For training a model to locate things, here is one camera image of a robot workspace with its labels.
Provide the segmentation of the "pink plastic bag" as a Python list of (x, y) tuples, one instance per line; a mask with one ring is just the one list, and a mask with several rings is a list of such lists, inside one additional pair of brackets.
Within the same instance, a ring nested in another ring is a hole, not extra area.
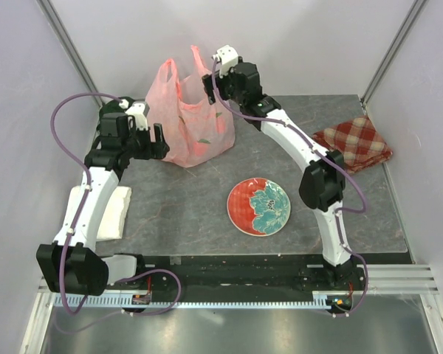
[(159, 123), (170, 150), (163, 159), (183, 168), (204, 163), (234, 146), (233, 115), (220, 103), (210, 104), (202, 77), (211, 74), (199, 48), (192, 46), (193, 72), (179, 79), (174, 59), (159, 68), (146, 94), (148, 121)]

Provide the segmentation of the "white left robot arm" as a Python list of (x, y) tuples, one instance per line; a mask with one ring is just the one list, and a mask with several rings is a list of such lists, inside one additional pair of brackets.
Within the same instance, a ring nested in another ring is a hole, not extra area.
[(147, 282), (138, 266), (142, 256), (116, 254), (99, 257), (97, 232), (111, 195), (132, 159), (164, 159), (169, 151), (162, 124), (137, 125), (136, 114), (110, 113), (100, 120), (100, 135), (84, 159), (83, 182), (75, 211), (51, 244), (41, 244), (38, 264), (49, 289), (55, 293), (101, 295), (108, 285), (122, 280), (131, 290)]

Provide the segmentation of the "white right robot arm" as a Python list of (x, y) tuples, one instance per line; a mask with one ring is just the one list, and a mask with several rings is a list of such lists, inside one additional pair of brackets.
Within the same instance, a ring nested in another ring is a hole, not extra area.
[(214, 57), (212, 72), (202, 82), (211, 104), (228, 108), (234, 102), (238, 106), (235, 114), (276, 142), (300, 168), (299, 196), (313, 211), (320, 231), (325, 285), (340, 290), (349, 283), (350, 276), (366, 285), (366, 261), (350, 248), (346, 237), (343, 213), (350, 209), (343, 205), (343, 191), (350, 183), (360, 199), (365, 196), (346, 172), (343, 154), (314, 142), (273, 97), (263, 92), (254, 63), (240, 57), (225, 63)]

